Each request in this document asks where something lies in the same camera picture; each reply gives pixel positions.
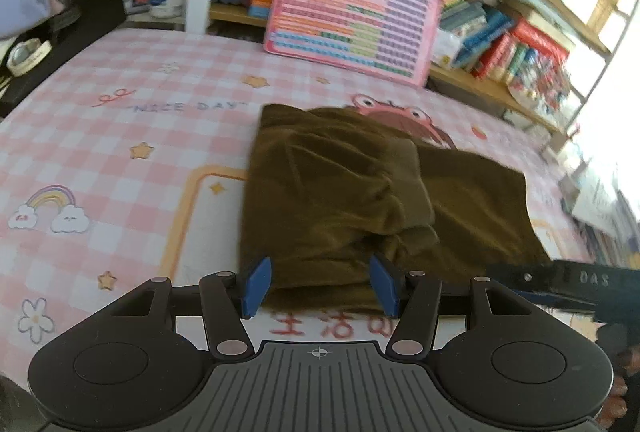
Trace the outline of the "person's right hand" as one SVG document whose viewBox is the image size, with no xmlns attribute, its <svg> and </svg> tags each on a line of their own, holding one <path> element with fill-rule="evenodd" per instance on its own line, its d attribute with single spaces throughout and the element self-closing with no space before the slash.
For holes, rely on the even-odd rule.
<svg viewBox="0 0 640 432">
<path fill-rule="evenodd" d="M 627 379 L 639 372 L 639 345 L 631 346 L 618 354 L 616 366 L 618 373 L 614 376 L 612 389 L 597 418 L 598 425 L 605 430 L 611 429 L 615 421 L 624 418 L 628 412 L 625 400 L 628 392 Z"/>
</svg>

